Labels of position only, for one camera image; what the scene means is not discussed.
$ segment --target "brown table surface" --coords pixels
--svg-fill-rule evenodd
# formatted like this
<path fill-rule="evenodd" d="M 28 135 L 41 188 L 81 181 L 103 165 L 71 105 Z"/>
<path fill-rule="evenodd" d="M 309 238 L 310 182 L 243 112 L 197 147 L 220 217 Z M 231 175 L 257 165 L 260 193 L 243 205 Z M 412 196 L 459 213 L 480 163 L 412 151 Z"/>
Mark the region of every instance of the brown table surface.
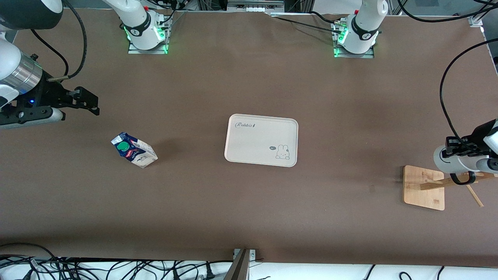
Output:
<path fill-rule="evenodd" d="M 483 41 L 466 20 L 387 17 L 369 60 L 334 58 L 328 32 L 262 13 L 188 13 L 168 55 L 128 55 L 112 10 L 80 13 L 87 62 L 64 85 L 98 95 L 101 115 L 64 109 L 63 122 L 0 131 L 0 241 L 77 257 L 219 260 L 248 247 L 268 262 L 496 266 L 497 181 L 474 187 L 484 208 L 465 187 L 447 188 L 445 211 L 402 202 L 402 167 L 435 169 L 451 135 L 441 76 Z M 74 16 L 40 35 L 74 71 Z M 16 44 L 62 74 L 29 31 Z M 445 94 L 461 135 L 496 118 L 497 86 L 485 47 L 454 65 Z M 226 161 L 236 113 L 296 119 L 297 164 Z M 140 169 L 119 157 L 110 140 L 121 131 L 159 160 Z"/>

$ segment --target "power cable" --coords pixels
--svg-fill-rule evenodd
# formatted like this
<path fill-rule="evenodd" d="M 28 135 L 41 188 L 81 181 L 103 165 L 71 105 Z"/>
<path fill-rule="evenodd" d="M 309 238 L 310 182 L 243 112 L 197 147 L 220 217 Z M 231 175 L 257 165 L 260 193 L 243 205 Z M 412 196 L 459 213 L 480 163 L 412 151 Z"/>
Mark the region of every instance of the power cable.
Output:
<path fill-rule="evenodd" d="M 169 15 L 169 17 L 167 19 L 163 20 L 163 21 L 160 21 L 159 24 L 163 24 L 165 22 L 168 22 L 168 20 L 170 20 L 173 17 L 173 15 L 175 14 L 175 12 L 176 12 L 176 10 L 173 10 L 171 12 L 171 14 Z"/>
<path fill-rule="evenodd" d="M 321 14 L 319 14 L 319 13 L 317 13 L 317 12 L 315 12 L 315 11 L 311 11 L 311 12 L 309 12 L 309 13 L 312 13 L 312 14 L 317 15 L 317 16 L 318 16 L 321 20 L 323 20 L 324 22 L 334 23 L 334 21 L 333 21 L 333 20 L 326 19 L 326 18 L 324 18 Z"/>
<path fill-rule="evenodd" d="M 214 261 L 214 262 L 209 262 L 209 264 L 217 264 L 217 263 L 233 263 L 233 261 Z M 183 273 L 179 274 L 178 277 L 181 277 L 182 275 L 186 274 L 189 271 L 192 271 L 194 269 L 198 269 L 199 267 L 203 267 L 206 264 L 200 264 L 200 265 L 188 265 L 188 266 L 194 266 L 194 268 L 191 268 L 189 270 L 184 271 Z"/>
<path fill-rule="evenodd" d="M 398 275 L 398 276 L 399 276 L 399 280 L 405 280 L 405 279 L 403 279 L 403 275 L 406 275 L 406 276 L 408 277 L 408 279 L 409 279 L 409 280 L 412 280 L 412 279 L 411 279 L 410 274 L 408 274 L 408 273 L 406 273 L 406 272 L 404 272 L 404 271 L 401 271 L 401 272 L 399 273 L 399 275 Z"/>
<path fill-rule="evenodd" d="M 300 24 L 300 25 L 304 25 L 304 26 L 308 26 L 308 27 L 312 27 L 312 28 L 316 28 L 316 29 L 320 29 L 320 30 L 325 30 L 325 31 L 337 33 L 337 34 L 341 33 L 339 30 L 332 30 L 332 29 L 328 29 L 328 28 L 318 27 L 318 26 L 307 24 L 307 23 L 293 21 L 293 20 L 286 19 L 286 18 L 281 18 L 281 17 L 275 17 L 275 18 L 278 18 L 280 20 L 285 20 L 285 21 L 288 21 L 288 22 L 292 22 L 292 23 L 296 23 L 296 24 Z"/>
<path fill-rule="evenodd" d="M 477 14 L 480 14 L 480 13 L 483 13 L 483 12 L 488 12 L 490 10 L 498 8 L 498 6 L 493 6 L 493 7 L 490 7 L 490 8 L 482 9 L 482 10 L 477 11 L 477 12 L 473 12 L 473 13 L 469 13 L 469 14 L 465 14 L 465 15 L 461 15 L 461 16 L 456 16 L 456 17 L 443 18 L 443 19 L 424 19 L 424 18 L 419 18 L 417 16 L 414 16 L 414 15 L 410 14 L 410 12 L 408 12 L 405 9 L 404 5 L 401 3 L 401 0 L 397 0 L 397 1 L 398 1 L 399 7 L 401 8 L 401 10 L 407 16 L 411 17 L 414 20 L 421 21 L 421 22 L 445 22 L 445 21 L 458 20 L 458 19 L 466 18 L 466 17 L 469 17 L 469 16 L 474 16 L 474 15 L 477 15 Z"/>
<path fill-rule="evenodd" d="M 87 32 L 85 30 L 85 25 L 83 24 L 80 15 L 76 12 L 73 6 L 67 0 L 62 0 L 62 1 L 71 10 L 71 12 L 73 12 L 74 16 L 76 17 L 76 19 L 80 24 L 81 32 L 83 34 L 83 55 L 81 57 L 81 62 L 80 66 L 78 66 L 78 69 L 76 69 L 76 71 L 73 74 L 68 76 L 69 79 L 72 79 L 81 72 L 81 69 L 83 69 L 83 65 L 85 64 L 85 60 L 87 59 L 87 48 L 88 48 Z"/>
<path fill-rule="evenodd" d="M 444 80 L 446 79 L 446 75 L 448 74 L 448 71 L 450 71 L 450 68 L 451 66 L 453 66 L 453 64 L 460 58 L 462 57 L 464 54 L 468 53 L 469 51 L 477 48 L 477 47 L 480 47 L 482 45 L 486 45 L 488 43 L 492 43 L 492 42 L 497 42 L 498 41 L 498 38 L 495 38 L 495 39 L 491 39 L 491 40 L 486 40 L 484 42 L 481 42 L 479 44 L 475 44 L 469 48 L 467 48 L 466 50 L 464 50 L 463 52 L 461 52 L 459 55 L 457 55 L 451 62 L 450 64 L 448 65 L 448 67 L 446 67 L 446 70 L 444 70 L 444 74 L 443 74 L 443 77 L 441 78 L 441 83 L 439 84 L 439 101 L 441 103 L 441 108 L 443 109 L 443 113 L 444 113 L 444 116 L 446 118 L 446 120 L 448 121 L 448 125 L 450 126 L 450 129 L 451 131 L 453 132 L 453 134 L 455 135 L 455 138 L 458 139 L 458 141 L 462 144 L 462 146 L 464 146 L 466 149 L 476 153 L 476 154 L 482 154 L 482 152 L 480 151 L 477 151 L 471 147 L 469 147 L 461 138 L 460 136 L 458 135 L 457 131 L 455 130 L 455 128 L 453 127 L 453 123 L 451 122 L 451 119 L 450 119 L 450 116 L 448 115 L 448 112 L 446 111 L 446 106 L 444 105 L 444 100 L 443 100 L 443 85 L 444 85 Z"/>
<path fill-rule="evenodd" d="M 66 76 L 67 73 L 69 72 L 69 64 L 67 63 L 66 58 L 60 52 L 58 52 L 54 47 L 52 47 L 49 43 L 47 43 L 45 40 L 43 40 L 43 38 L 40 37 L 40 35 L 38 35 L 38 33 L 34 29 L 31 29 L 31 33 L 33 33 L 33 35 L 36 37 L 36 39 L 38 39 L 40 42 L 42 42 L 47 48 L 49 48 L 58 57 L 60 57 L 62 59 L 62 62 L 64 62 L 64 66 L 66 68 L 64 70 L 64 76 Z"/>
<path fill-rule="evenodd" d="M 364 280 L 369 280 L 370 273 L 372 273 L 372 270 L 374 270 L 374 267 L 375 267 L 375 265 L 372 265 L 372 266 L 370 267 L 369 272 L 367 273 L 367 276 L 365 277 L 365 279 L 364 279 Z"/>
<path fill-rule="evenodd" d="M 441 275 L 441 272 L 443 271 L 444 266 L 441 267 L 441 269 L 437 272 L 437 280 L 439 280 L 439 275 Z"/>

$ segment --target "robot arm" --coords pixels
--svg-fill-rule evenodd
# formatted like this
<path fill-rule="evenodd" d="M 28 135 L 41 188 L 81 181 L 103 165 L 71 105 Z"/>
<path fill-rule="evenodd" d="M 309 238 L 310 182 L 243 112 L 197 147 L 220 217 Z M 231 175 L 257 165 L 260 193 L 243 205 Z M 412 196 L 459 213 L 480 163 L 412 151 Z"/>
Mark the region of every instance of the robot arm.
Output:
<path fill-rule="evenodd" d="M 473 172 L 498 173 L 498 119 L 474 129 L 472 134 L 462 137 L 446 137 L 446 144 L 434 151 L 434 162 L 443 172 L 449 173 L 457 184 L 475 181 Z M 469 172 L 469 181 L 458 181 L 456 174 Z"/>
<path fill-rule="evenodd" d="M 347 31 L 339 43 L 355 54 L 367 52 L 375 44 L 378 28 L 387 15 L 386 0 L 363 0 L 357 14 L 346 18 Z"/>
<path fill-rule="evenodd" d="M 165 39 L 164 16 L 146 11 L 138 0 L 103 0 L 119 15 L 131 43 L 151 49 Z M 58 108 L 89 110 L 98 115 L 98 97 L 77 87 L 64 89 L 32 58 L 7 42 L 10 29 L 50 29 L 62 17 L 62 0 L 0 0 L 0 128 L 15 128 L 65 119 Z"/>
<path fill-rule="evenodd" d="M 102 0 L 118 14 L 130 42 L 138 49 L 149 50 L 165 40 L 164 15 L 145 10 L 138 0 Z"/>

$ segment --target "green led light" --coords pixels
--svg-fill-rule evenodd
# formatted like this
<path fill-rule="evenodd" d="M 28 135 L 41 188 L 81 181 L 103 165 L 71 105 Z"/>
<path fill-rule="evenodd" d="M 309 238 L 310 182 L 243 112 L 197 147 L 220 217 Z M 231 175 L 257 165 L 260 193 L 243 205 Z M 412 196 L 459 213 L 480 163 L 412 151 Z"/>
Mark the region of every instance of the green led light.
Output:
<path fill-rule="evenodd" d="M 131 39 L 130 39 L 129 34 L 128 34 L 128 30 L 126 30 L 126 28 L 124 29 L 124 32 L 126 33 L 126 38 L 128 38 L 128 41 L 131 42 Z"/>
<path fill-rule="evenodd" d="M 159 35 L 159 31 L 160 31 L 159 29 L 157 29 L 156 27 L 154 27 L 154 32 L 156 33 L 157 39 L 158 40 L 162 40 L 162 38 L 161 38 L 162 36 Z"/>

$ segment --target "black cable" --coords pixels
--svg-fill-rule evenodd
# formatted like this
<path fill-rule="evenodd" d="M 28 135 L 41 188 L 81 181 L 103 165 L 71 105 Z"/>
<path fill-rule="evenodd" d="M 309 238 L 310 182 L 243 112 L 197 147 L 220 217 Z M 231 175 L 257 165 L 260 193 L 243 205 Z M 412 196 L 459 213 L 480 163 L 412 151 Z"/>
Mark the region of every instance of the black cable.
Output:
<path fill-rule="evenodd" d="M 128 275 L 129 275 L 130 273 L 132 273 L 134 270 L 136 271 L 136 270 L 137 270 L 137 268 L 138 268 L 139 266 L 141 266 L 141 265 L 142 265 L 142 264 L 140 264 L 140 265 L 139 265 L 139 264 L 137 264 L 134 268 L 132 268 L 130 271 L 128 271 L 128 273 L 126 273 L 123 277 L 121 277 L 121 279 L 122 279 L 122 280 L 124 280 L 124 279 L 126 278 L 126 276 L 128 276 Z"/>
<path fill-rule="evenodd" d="M 197 273 L 195 273 L 195 280 L 197 280 L 197 277 L 199 277 L 199 269 L 197 269 Z"/>
<path fill-rule="evenodd" d="M 64 262 L 64 261 L 51 261 L 51 260 L 48 260 L 48 261 L 40 261 L 40 263 L 41 263 L 41 264 L 44 264 L 44 263 L 56 263 L 56 264 L 63 264 L 63 265 L 64 265 L 64 264 L 66 264 L 66 265 L 71 265 L 71 266 L 74 266 L 74 264 L 73 264 L 73 263 L 68 263 L 68 262 Z M 90 274 L 91 276 L 93 276 L 96 280 L 99 280 L 99 278 L 98 278 L 98 277 L 97 277 L 97 276 L 96 276 L 93 272 L 91 272 L 91 270 L 100 270 L 100 269 L 87 269 L 87 268 L 83 268 L 83 267 L 81 267 L 81 266 L 78 266 L 78 267 L 77 267 L 77 269 L 82 270 L 82 271 L 84 271 L 84 272 L 86 272 L 86 273 Z M 86 275 L 84 275 L 84 274 L 79 273 L 79 272 L 77 271 L 77 269 L 76 269 L 75 273 L 77 273 L 79 276 L 84 276 L 84 277 L 85 277 L 85 278 L 87 278 L 87 279 L 94 280 L 94 279 L 91 279 L 91 278 L 89 278 L 88 276 L 86 276 Z M 58 269 L 58 268 L 57 268 L 57 270 L 56 270 L 56 271 L 54 271 L 54 272 L 58 272 L 58 271 L 61 271 L 61 272 L 67 272 L 67 270 Z"/>
<path fill-rule="evenodd" d="M 214 275 L 213 271 L 211 270 L 211 265 L 209 264 L 209 262 L 206 262 L 206 280 L 211 280 L 215 277 L 216 275 Z"/>
<path fill-rule="evenodd" d="M 145 267 L 146 267 L 148 264 L 152 263 L 152 262 L 153 262 L 153 261 L 142 262 L 142 266 L 141 266 L 140 268 L 137 268 L 137 270 L 135 271 L 135 273 L 134 273 L 134 274 L 130 277 L 130 280 L 134 280 L 134 279 L 135 279 L 135 277 L 136 277 L 136 275 L 138 274 L 138 272 L 139 272 L 140 270 L 147 270 L 147 269 L 145 269 Z"/>
<path fill-rule="evenodd" d="M 209 264 L 217 264 L 217 263 L 233 263 L 233 261 L 214 261 L 214 262 L 209 262 Z M 194 268 L 191 268 L 189 270 L 186 270 L 184 271 L 183 273 L 181 273 L 180 275 L 178 275 L 178 277 L 181 277 L 182 275 L 186 274 L 187 272 L 189 271 L 192 271 L 194 269 L 198 269 L 199 267 L 203 267 L 205 266 L 206 264 L 200 264 L 200 265 L 188 265 L 188 266 L 194 266 Z"/>
<path fill-rule="evenodd" d="M 164 262 L 163 262 L 163 261 L 161 261 L 161 264 L 162 264 L 162 268 L 158 268 L 158 267 L 156 267 L 156 266 L 153 266 L 152 264 L 148 264 L 147 266 L 148 266 L 148 267 L 151 267 L 151 268 L 153 268 L 153 269 L 155 269 L 155 270 L 160 270 L 160 271 L 164 271 L 164 272 L 165 272 L 166 270 L 168 270 L 168 269 L 164 266 Z"/>
<path fill-rule="evenodd" d="M 76 262 L 76 260 L 74 260 L 74 272 L 76 273 L 76 277 L 78 278 L 78 280 L 81 280 L 80 273 L 78 272 L 78 267 L 78 263 Z"/>
<path fill-rule="evenodd" d="M 117 266 L 118 264 L 120 264 L 120 263 L 124 263 L 124 262 L 126 262 L 126 261 L 117 262 L 117 263 L 113 264 L 113 265 L 111 266 L 111 268 L 109 269 L 109 271 L 107 271 L 107 274 L 106 274 L 106 280 L 109 280 L 109 274 L 111 273 L 111 270 L 113 270 L 113 269 L 114 269 L 114 267 L 115 267 L 115 266 Z"/>
<path fill-rule="evenodd" d="M 161 5 L 161 4 L 159 4 L 159 3 L 158 3 L 158 1 L 147 0 L 147 2 L 149 2 L 149 3 L 151 3 L 151 4 L 154 4 L 154 5 L 156 5 L 156 6 L 159 6 L 159 7 L 163 8 L 163 9 L 172 9 L 172 10 L 190 10 L 190 11 L 193 11 L 192 9 L 182 9 L 182 8 L 177 9 L 177 8 L 175 8 L 175 7 L 172 7 L 172 6 Z"/>
<path fill-rule="evenodd" d="M 399 273 L 399 275 L 398 275 L 398 276 L 399 276 L 399 280 L 404 280 L 404 279 L 403 279 L 403 277 L 401 277 L 402 275 L 406 275 L 406 276 L 408 276 L 408 279 L 409 279 L 409 280 L 412 280 L 412 279 L 411 279 L 411 277 L 410 277 L 410 274 L 408 274 L 408 273 L 406 273 L 406 272 L 404 272 L 404 271 L 401 271 L 401 272 Z"/>
<path fill-rule="evenodd" d="M 150 273 L 152 273 L 152 274 L 154 274 L 154 278 L 155 278 L 155 280 L 157 280 L 157 274 L 156 274 L 155 272 L 150 271 L 150 270 L 148 270 L 148 269 L 146 269 L 146 268 L 142 268 L 142 269 L 143 269 L 143 270 L 145 270 L 145 271 L 148 271 L 148 272 L 150 272 Z"/>
<path fill-rule="evenodd" d="M 36 270 L 31 263 L 29 263 L 29 266 L 31 267 L 30 271 L 31 272 L 34 271 L 36 273 L 36 277 L 38 278 L 38 280 L 41 280 L 41 278 L 40 278 L 40 272 L 38 270 Z"/>
<path fill-rule="evenodd" d="M 99 280 L 99 278 L 98 278 L 95 274 L 93 274 L 92 272 L 89 272 L 89 271 L 87 271 L 86 269 L 83 269 L 83 268 L 81 268 L 81 267 L 80 267 L 80 270 L 83 270 L 83 271 L 85 271 L 85 272 L 87 272 L 87 273 L 91 274 L 94 278 L 90 278 L 90 277 L 88 277 L 87 275 L 81 274 L 81 273 L 79 273 L 77 270 L 74 270 L 74 269 L 61 269 L 61 270 L 54 270 L 54 271 L 47 271 L 47 272 L 42 272 L 42 271 L 38 271 L 38 272 L 39 272 L 39 273 L 42 273 L 42 274 L 59 273 L 59 274 L 64 275 L 64 277 L 65 277 L 66 279 L 74 279 L 73 275 L 71 274 L 71 273 L 73 273 L 73 274 L 75 274 L 75 275 L 77 275 L 77 276 L 83 276 L 83 277 L 85 277 L 85 278 L 86 278 L 86 279 L 88 279 L 88 280 Z M 69 273 L 69 275 L 70 275 L 70 276 L 69 276 L 69 278 L 67 278 L 67 277 L 65 276 L 65 273 Z"/>
<path fill-rule="evenodd" d="M 316 29 L 320 29 L 320 30 L 330 31 L 330 32 L 337 33 L 337 34 L 341 33 L 339 30 L 332 30 L 332 29 L 328 29 L 328 28 L 318 27 L 318 26 L 307 24 L 307 23 L 293 21 L 293 20 L 286 19 L 286 18 L 281 18 L 281 17 L 275 17 L 275 18 L 278 18 L 280 20 L 285 20 L 285 21 L 288 21 L 288 22 L 292 22 L 292 23 L 297 23 L 297 24 L 300 24 L 300 25 L 308 26 L 308 27 L 312 27 L 312 28 L 316 28 Z"/>
<path fill-rule="evenodd" d="M 47 248 L 41 246 L 41 245 L 38 245 L 38 244 L 34 244 L 34 243 L 28 243 L 28 242 L 12 242 L 12 243 L 6 243 L 6 244 L 2 244 L 0 245 L 0 248 L 1 247 L 7 247 L 7 246 L 14 246 L 14 245 L 25 245 L 25 246 L 33 246 L 33 247 L 38 247 L 42 250 L 44 250 L 45 252 L 47 252 L 51 257 L 52 259 L 54 260 L 57 260 L 57 258 L 55 257 L 54 254 L 52 254 L 51 251 L 49 251 Z"/>
<path fill-rule="evenodd" d="M 455 184 L 459 186 L 465 186 L 473 184 L 476 181 L 476 174 L 474 172 L 468 171 L 468 174 L 469 174 L 469 179 L 465 182 L 461 182 L 455 173 L 450 173 L 450 177 Z"/>
<path fill-rule="evenodd" d="M 372 267 L 370 267 L 369 272 L 367 273 L 367 277 L 365 277 L 364 280 L 368 280 L 369 279 L 370 273 L 372 273 L 372 270 L 374 270 L 374 267 L 375 267 L 375 265 L 372 265 Z"/>
<path fill-rule="evenodd" d="M 48 268 L 46 268 L 44 266 L 40 266 L 40 267 L 42 267 L 43 269 L 45 269 L 50 274 L 50 276 L 52 276 L 52 279 L 55 280 L 55 276 L 48 270 Z"/>
<path fill-rule="evenodd" d="M 33 273 L 33 270 L 28 270 L 26 275 L 21 280 L 30 280 L 31 279 L 31 274 Z"/>
<path fill-rule="evenodd" d="M 85 30 L 85 25 L 83 24 L 83 21 L 81 20 L 81 17 L 78 14 L 78 12 L 76 12 L 76 10 L 73 8 L 73 6 L 71 4 L 69 4 L 69 2 L 67 0 L 62 0 L 62 1 L 71 10 L 71 12 L 73 12 L 74 16 L 76 17 L 76 19 L 80 23 L 81 32 L 83 34 L 83 56 L 81 57 L 81 62 L 80 62 L 80 66 L 78 66 L 78 69 L 76 69 L 76 71 L 73 74 L 68 76 L 69 79 L 71 79 L 71 78 L 74 78 L 76 75 L 78 75 L 78 73 L 81 72 L 81 69 L 83 69 L 83 65 L 85 64 L 85 60 L 87 59 L 87 48 L 88 48 L 87 32 Z"/>
<path fill-rule="evenodd" d="M 492 3 L 492 2 L 488 2 L 488 1 L 482 1 L 482 0 L 474 0 L 474 2 L 477 2 L 477 3 L 480 3 L 480 4 L 484 4 L 486 6 L 490 5 L 490 6 L 498 6 L 498 3 Z"/>
<path fill-rule="evenodd" d="M 441 269 L 437 273 L 437 280 L 439 280 L 439 275 L 441 275 L 441 272 L 443 271 L 444 266 L 441 267 Z"/>
<path fill-rule="evenodd" d="M 69 64 L 67 63 L 66 58 L 60 52 L 58 52 L 56 49 L 54 49 L 49 43 L 47 43 L 45 40 L 43 40 L 43 38 L 40 37 L 40 35 L 38 35 L 38 33 L 36 33 L 36 31 L 34 29 L 31 29 L 31 33 L 33 33 L 33 35 L 36 37 L 36 39 L 38 39 L 40 42 L 42 42 L 47 48 L 49 48 L 58 57 L 60 57 L 62 59 L 62 62 L 64 62 L 64 66 L 66 67 L 66 70 L 64 71 L 64 76 L 66 76 L 67 73 L 69 72 Z"/>
<path fill-rule="evenodd" d="M 170 269 L 168 269 L 168 271 L 163 275 L 163 277 L 160 280 L 164 280 L 170 271 L 178 269 L 176 266 L 179 265 L 182 262 L 183 261 L 179 261 L 179 262 L 175 261 L 173 263 L 173 266 Z"/>
<path fill-rule="evenodd" d="M 125 266 L 127 266 L 127 265 L 129 265 L 129 264 L 131 264 L 131 262 L 129 262 L 129 263 L 127 263 L 127 264 L 124 264 L 124 265 L 122 265 L 122 266 L 120 266 L 120 267 L 115 267 L 115 268 L 113 268 L 112 270 L 116 270 L 116 269 L 123 268 L 123 267 L 125 267 Z M 86 270 L 106 271 L 106 272 L 107 272 L 107 271 L 109 271 L 109 270 L 105 270 L 105 269 L 90 269 L 90 268 L 84 268 L 84 269 L 86 269 Z"/>
<path fill-rule="evenodd" d="M 485 9 L 487 6 L 488 6 L 488 4 L 484 5 L 484 6 L 483 6 L 480 10 Z M 481 18 L 480 18 L 480 19 L 482 19 L 483 17 L 485 17 L 485 16 L 486 16 L 489 12 L 490 12 L 490 11 L 487 11 L 487 12 L 483 13 L 483 14 L 481 15 Z"/>
<path fill-rule="evenodd" d="M 21 259 L 21 260 L 16 260 L 16 261 L 9 260 L 9 263 L 2 264 L 0 266 L 0 269 L 6 268 L 6 267 L 9 267 L 9 266 L 12 266 L 12 265 L 16 265 L 16 264 L 22 264 L 24 262 L 29 262 L 31 258 L 32 257 L 27 257 L 27 258 L 24 258 L 24 259 Z"/>
<path fill-rule="evenodd" d="M 321 20 L 323 20 L 324 22 L 334 23 L 334 21 L 333 21 L 333 20 L 326 19 L 326 18 L 324 18 L 321 14 L 319 14 L 319 13 L 317 13 L 317 12 L 315 12 L 315 11 L 311 11 L 311 12 L 309 12 L 309 13 L 312 13 L 312 14 L 317 15 L 317 16 L 318 16 Z"/>
<path fill-rule="evenodd" d="M 66 279 L 67 279 L 67 277 L 66 277 L 66 272 L 69 272 L 69 279 L 70 279 L 70 280 L 78 280 L 78 279 L 77 279 L 76 277 L 74 277 L 74 275 L 71 273 L 71 270 L 69 269 L 69 265 L 68 265 L 68 264 L 66 264 L 66 263 L 62 264 L 62 269 L 63 269 L 64 271 L 60 271 L 60 272 L 59 272 L 59 278 L 61 278 L 61 277 L 63 276 L 64 278 L 66 278 Z"/>
<path fill-rule="evenodd" d="M 486 8 L 486 9 L 482 9 L 480 11 L 477 11 L 477 12 L 473 12 L 473 13 L 469 13 L 469 14 L 465 14 L 465 15 L 461 15 L 461 16 L 457 16 L 457 17 L 449 17 L 449 18 L 444 18 L 444 19 L 423 19 L 423 18 L 419 18 L 419 17 L 416 17 L 412 14 L 410 14 L 406 9 L 405 7 L 403 6 L 403 4 L 401 3 L 401 0 L 397 0 L 398 1 L 398 4 L 399 4 L 399 7 L 401 8 L 401 10 L 409 17 L 411 17 L 412 19 L 414 20 L 417 20 L 417 21 L 421 21 L 421 22 L 445 22 L 445 21 L 452 21 L 452 20 L 458 20 L 458 19 L 462 19 L 462 18 L 466 18 L 466 17 L 469 17 L 469 16 L 474 16 L 476 14 L 480 14 L 480 13 L 483 13 L 483 12 L 488 12 L 492 9 L 496 9 L 498 7 L 494 6 L 494 7 L 491 7 L 491 8 Z"/>
<path fill-rule="evenodd" d="M 475 44 L 473 45 L 472 47 L 464 50 L 463 52 L 461 52 L 459 55 L 457 55 L 452 61 L 451 63 L 448 65 L 448 67 L 446 67 L 446 70 L 444 71 L 444 74 L 443 74 L 443 78 L 441 79 L 441 83 L 439 84 L 439 101 L 441 102 L 441 108 L 443 109 L 443 113 L 444 113 L 444 116 L 446 117 L 446 120 L 448 121 L 448 124 L 450 126 L 450 129 L 451 131 L 453 132 L 453 134 L 455 135 L 455 137 L 458 139 L 458 141 L 462 144 L 462 146 L 464 146 L 465 148 L 467 148 L 468 150 L 476 153 L 476 154 L 482 154 L 480 151 L 477 151 L 477 150 L 474 150 L 473 148 L 470 148 L 461 138 L 460 136 L 458 136 L 458 133 L 457 131 L 455 130 L 455 128 L 453 127 L 453 124 L 451 122 L 451 119 L 450 119 L 450 116 L 448 115 L 448 112 L 446 111 L 446 107 L 444 106 L 444 101 L 443 101 L 443 85 L 444 85 L 444 80 L 446 79 L 446 75 L 448 74 L 448 71 L 450 70 L 451 66 L 460 58 L 462 57 L 464 54 L 468 53 L 469 51 L 477 48 L 477 47 L 480 47 L 482 45 L 486 45 L 488 43 L 492 43 L 492 42 L 497 42 L 498 41 L 498 38 L 495 38 L 495 39 L 491 39 L 491 40 L 486 40 L 484 42 L 481 42 L 479 44 Z"/>
<path fill-rule="evenodd" d="M 168 22 L 168 20 L 170 20 L 173 17 L 173 15 L 175 14 L 175 12 L 176 12 L 176 10 L 173 10 L 171 12 L 171 14 L 169 15 L 169 17 L 167 19 L 163 20 L 163 21 L 160 21 L 159 24 L 163 24 L 165 22 Z"/>
<path fill-rule="evenodd" d="M 178 270 L 177 269 L 173 270 L 173 280 L 180 280 L 180 276 L 178 276 Z"/>

